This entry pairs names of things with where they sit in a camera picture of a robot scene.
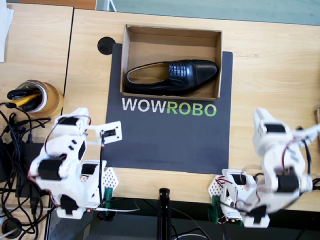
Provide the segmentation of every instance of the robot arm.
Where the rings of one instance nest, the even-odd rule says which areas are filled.
[[[104,169],[107,161],[90,160],[82,164],[87,145],[104,146],[122,140],[119,121],[92,126],[88,114],[87,108],[78,108],[57,118],[51,130],[55,138],[46,139],[29,169],[29,179],[50,192],[60,218],[81,219],[86,208],[100,205],[95,192],[99,185],[99,169]],[[88,129],[95,130],[95,142],[87,141]],[[88,176],[86,181],[81,181],[82,175]]]
[[[241,219],[246,227],[266,228],[268,213],[273,213],[297,200],[313,188],[300,147],[310,144],[318,136],[320,125],[306,130],[290,131],[285,123],[273,118],[266,109],[254,113],[253,145],[262,157],[264,179],[254,178],[239,170],[224,169],[226,179],[221,201],[225,216]]]

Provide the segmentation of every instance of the black leather shoe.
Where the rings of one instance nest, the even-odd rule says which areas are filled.
[[[217,74],[212,61],[164,61],[131,69],[123,83],[127,93],[179,96],[195,91]]]

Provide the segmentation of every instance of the open cardboard box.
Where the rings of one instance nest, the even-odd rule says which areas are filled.
[[[120,92],[124,96],[179,100],[215,101],[220,97],[223,32],[187,28],[126,25],[124,27]],[[147,95],[126,92],[123,79],[136,67],[164,61],[209,60],[219,72],[196,91],[181,95]]]

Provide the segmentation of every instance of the paper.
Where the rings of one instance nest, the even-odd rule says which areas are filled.
[[[6,38],[13,15],[14,10],[7,8],[7,1],[0,0],[0,63],[5,61]]]

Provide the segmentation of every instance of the wooden table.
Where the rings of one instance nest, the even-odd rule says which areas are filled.
[[[125,24],[222,30],[223,50],[233,52],[229,168],[260,165],[254,150],[253,113],[262,107],[291,128],[315,124],[320,103],[320,27],[155,16],[76,9],[68,62],[63,113],[86,107],[92,124],[106,120],[112,56],[101,54],[97,43],[111,37],[122,43]],[[312,176],[320,176],[317,143],[310,147]],[[85,159],[99,159],[100,149],[89,146]],[[169,188],[174,201],[210,203],[208,186],[214,175],[174,171],[115,168],[115,195],[157,199]],[[320,211],[320,192],[304,194],[290,209]]]
[[[0,63],[0,101],[8,101],[7,93],[29,79],[48,82],[63,91],[73,7],[15,3],[7,6],[14,9],[14,14],[6,40],[5,62]],[[4,106],[1,111],[7,117],[12,112]],[[19,114],[18,119],[26,119],[26,116]],[[6,126],[2,118],[0,126],[2,132]],[[45,129],[35,130],[33,141],[43,143],[51,127],[52,124],[48,123]],[[10,195],[8,206],[17,206],[14,195]],[[47,206],[48,198],[42,200]],[[21,211],[16,211],[14,216],[21,222],[27,222]],[[39,239],[44,238],[45,225],[46,221],[43,221],[39,226]],[[33,240],[34,237],[26,234],[23,239]]]

